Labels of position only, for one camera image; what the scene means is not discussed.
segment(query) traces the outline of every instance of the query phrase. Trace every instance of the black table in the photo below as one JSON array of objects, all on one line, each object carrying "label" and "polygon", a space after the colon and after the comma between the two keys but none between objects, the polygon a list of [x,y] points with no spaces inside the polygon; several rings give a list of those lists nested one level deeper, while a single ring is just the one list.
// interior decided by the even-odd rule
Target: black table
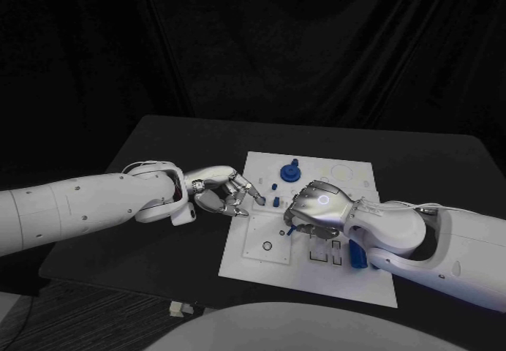
[{"label": "black table", "polygon": [[[504,177],[481,142],[465,135],[370,131],[145,116],[106,169],[147,159],[183,172],[245,166],[248,151],[370,162],[382,200],[438,202],[506,218]],[[312,303],[380,317],[470,349],[501,345],[506,319],[395,277],[398,309],[217,276],[229,217],[197,208],[197,221],[128,223],[60,242],[40,275],[223,308]]]}]

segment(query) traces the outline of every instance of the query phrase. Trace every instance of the white board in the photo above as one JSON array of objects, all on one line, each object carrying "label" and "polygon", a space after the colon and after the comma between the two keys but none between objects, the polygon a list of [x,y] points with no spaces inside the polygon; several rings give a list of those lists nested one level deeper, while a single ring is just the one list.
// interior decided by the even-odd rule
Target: white board
[{"label": "white board", "polygon": [[[301,177],[287,183],[279,170],[294,158]],[[242,174],[266,203],[259,206],[245,198],[240,207],[249,217],[232,218],[219,276],[396,307],[390,274],[370,265],[364,269],[351,267],[343,234],[328,241],[298,232],[287,236],[289,228],[282,222],[292,195],[312,180],[336,185],[353,200],[364,197],[377,202],[370,163],[249,152]],[[272,206],[274,197],[279,198],[279,207]]]}]

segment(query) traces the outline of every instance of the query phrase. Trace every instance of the robotic hand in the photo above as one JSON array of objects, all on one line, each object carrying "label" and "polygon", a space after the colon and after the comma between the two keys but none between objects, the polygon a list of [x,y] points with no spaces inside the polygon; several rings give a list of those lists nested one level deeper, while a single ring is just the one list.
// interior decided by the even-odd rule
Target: robotic hand
[{"label": "robotic hand", "polygon": [[[307,224],[292,225],[298,218]],[[436,203],[353,201],[333,185],[312,181],[292,198],[284,222],[298,232],[361,246],[376,268],[445,294],[506,312],[506,221]],[[428,260],[409,256],[434,228]]]},{"label": "robotic hand", "polygon": [[[223,186],[220,200],[212,189]],[[171,162],[145,161],[122,173],[90,175],[0,192],[0,256],[92,233],[131,217],[148,223],[170,217],[173,225],[196,219],[194,202],[209,212],[248,216],[238,206],[249,194],[265,199],[232,167],[216,166],[183,175]]]}]

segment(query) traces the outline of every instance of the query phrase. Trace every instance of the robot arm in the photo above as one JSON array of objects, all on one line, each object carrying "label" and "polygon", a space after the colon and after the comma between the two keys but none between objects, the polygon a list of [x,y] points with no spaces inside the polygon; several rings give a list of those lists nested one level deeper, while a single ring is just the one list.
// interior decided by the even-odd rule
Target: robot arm
[{"label": "robot arm", "polygon": [[[297,217],[308,224],[292,226]],[[337,187],[312,181],[284,214],[288,226],[331,238],[338,232],[385,271],[488,309],[506,312],[506,221],[438,204],[351,201]],[[428,260],[409,256],[435,229]]]},{"label": "robot arm", "polygon": [[[263,198],[250,183],[226,166],[183,175],[170,162],[137,162],[128,173],[73,178],[0,192],[0,256],[92,233],[131,217],[148,223],[170,217],[173,225],[194,221],[188,195],[206,211],[248,216],[239,209],[245,194]],[[207,189],[223,185],[220,200]]]}]

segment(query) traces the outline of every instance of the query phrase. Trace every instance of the black cable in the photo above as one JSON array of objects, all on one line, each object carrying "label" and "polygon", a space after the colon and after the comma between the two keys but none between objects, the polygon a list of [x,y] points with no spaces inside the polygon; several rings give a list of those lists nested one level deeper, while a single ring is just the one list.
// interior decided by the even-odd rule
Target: black cable
[{"label": "black cable", "polygon": [[28,322],[28,316],[31,315],[31,307],[33,307],[33,296],[28,300],[28,311],[26,312],[26,317],[24,317],[24,322],[23,322],[23,325],[18,329],[18,332],[15,334],[15,337],[13,337],[13,339],[10,340],[10,343],[7,344],[7,346],[4,347],[4,349],[1,351],[7,351],[7,349],[10,348],[10,345],[14,343],[14,341],[17,340],[17,337],[21,335],[21,332],[26,328],[26,324]]}]

